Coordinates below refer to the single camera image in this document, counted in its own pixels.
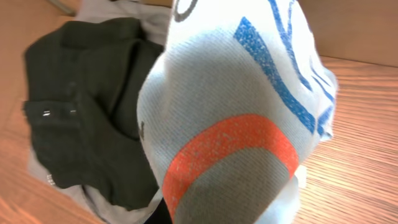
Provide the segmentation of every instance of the cardboard box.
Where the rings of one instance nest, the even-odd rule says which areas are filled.
[[[398,67],[397,0],[298,0],[322,56]]]

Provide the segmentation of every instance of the clothing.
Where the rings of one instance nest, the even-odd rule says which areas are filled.
[[[75,20],[98,23],[119,17],[139,19],[148,40],[165,44],[170,20],[167,7],[148,6],[130,0],[82,0]]]
[[[169,26],[170,9],[159,6],[146,6],[139,3],[119,0],[109,2],[108,0],[83,0],[80,10],[75,18],[76,21],[99,23],[118,17],[138,18],[146,38],[158,44],[165,44],[167,29]],[[29,173],[42,182],[47,182],[49,172],[37,161],[34,152],[29,157]],[[160,190],[154,195],[146,208],[127,211],[124,207],[111,205],[97,189],[87,185],[75,185],[67,189],[55,187],[61,193],[69,196],[77,204],[87,211],[94,213],[105,223],[112,224],[151,224],[170,223],[169,214],[162,200]]]
[[[49,184],[47,176],[50,174],[45,167],[40,164],[36,158],[33,149],[30,150],[28,162],[29,174],[43,183]],[[79,206],[96,215],[104,223],[110,224],[153,224],[153,223],[171,223],[170,215],[164,214],[167,212],[164,201],[162,200],[162,193],[158,191],[150,204],[146,208],[127,211],[124,207],[111,205],[97,189],[88,185],[75,185],[67,189],[60,189],[55,186],[61,193],[69,196]]]
[[[296,1],[179,0],[173,12],[137,106],[172,220],[273,223],[270,205],[331,138],[336,79]]]
[[[135,102],[161,51],[133,18],[68,22],[29,47],[25,112],[37,158],[58,187],[89,185],[112,205],[148,207],[158,186]]]

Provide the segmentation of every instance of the wood grain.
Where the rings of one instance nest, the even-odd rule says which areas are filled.
[[[398,68],[323,57],[340,83],[333,140],[305,162],[296,223],[398,223]]]

